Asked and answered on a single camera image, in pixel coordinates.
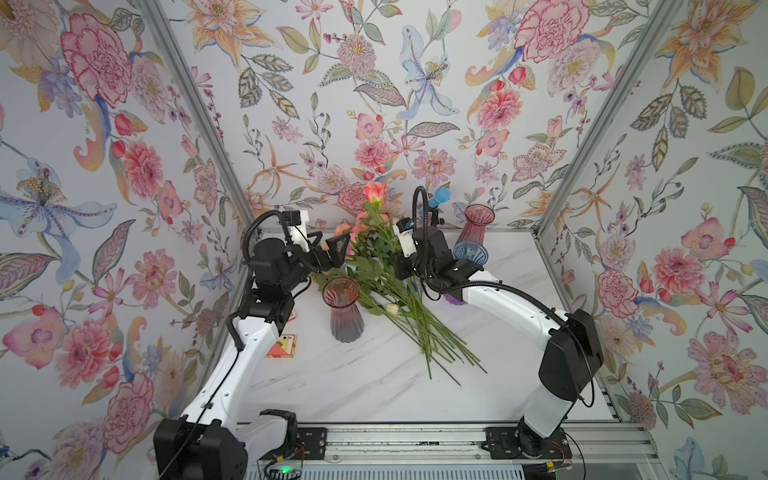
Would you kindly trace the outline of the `smoky pink glass vase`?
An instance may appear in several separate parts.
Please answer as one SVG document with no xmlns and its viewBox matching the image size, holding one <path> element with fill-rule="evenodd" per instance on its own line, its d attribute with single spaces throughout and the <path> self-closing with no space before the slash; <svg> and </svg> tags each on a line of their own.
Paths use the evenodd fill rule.
<svg viewBox="0 0 768 480">
<path fill-rule="evenodd" d="M 357 306 L 359 296 L 359 285 L 346 277 L 330 280 L 323 288 L 323 301 L 331 309 L 331 333 L 341 343 L 355 342 L 364 331 L 364 322 Z"/>
</svg>

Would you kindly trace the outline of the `single red pink rose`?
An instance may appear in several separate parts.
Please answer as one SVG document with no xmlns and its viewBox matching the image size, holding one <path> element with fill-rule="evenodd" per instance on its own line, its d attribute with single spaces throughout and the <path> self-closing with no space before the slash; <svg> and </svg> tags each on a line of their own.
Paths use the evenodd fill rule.
<svg viewBox="0 0 768 480">
<path fill-rule="evenodd" d="M 357 215 L 351 229 L 353 240 L 360 234 L 383 231 L 389 226 L 389 217 L 383 212 L 387 187 L 379 182 L 368 182 L 363 188 L 363 193 L 363 211 Z"/>
</svg>

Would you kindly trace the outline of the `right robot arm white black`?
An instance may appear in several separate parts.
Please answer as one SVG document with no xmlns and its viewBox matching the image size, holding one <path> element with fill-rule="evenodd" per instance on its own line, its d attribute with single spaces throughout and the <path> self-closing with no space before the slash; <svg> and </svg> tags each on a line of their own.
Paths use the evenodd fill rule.
<svg viewBox="0 0 768 480">
<path fill-rule="evenodd" d="M 604 356 L 594 318 L 581 309 L 550 308 L 476 262 L 457 259 L 434 226 L 417 227 L 406 218 L 393 230 L 402 250 L 394 260 L 399 279 L 416 277 L 442 296 L 492 314 L 543 352 L 533 403 L 512 434 L 517 455 L 541 457 L 564 433 L 562 423 L 582 393 L 596 393 L 594 377 Z"/>
</svg>

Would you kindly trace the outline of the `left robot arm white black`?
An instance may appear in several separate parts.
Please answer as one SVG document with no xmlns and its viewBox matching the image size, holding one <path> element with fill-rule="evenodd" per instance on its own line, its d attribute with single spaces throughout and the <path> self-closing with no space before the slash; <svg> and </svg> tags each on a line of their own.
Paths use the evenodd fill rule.
<svg viewBox="0 0 768 480">
<path fill-rule="evenodd" d="M 224 320 L 230 343 L 200 392 L 153 436 L 161 479 L 242 479 L 262 458 L 279 461 L 299 451 L 296 415 L 268 409 L 246 425 L 238 419 L 245 393 L 277 344 L 300 294 L 314 274 L 344 264 L 350 236 L 328 240 L 307 229 L 305 211 L 260 215 L 241 241 L 249 280 Z"/>
</svg>

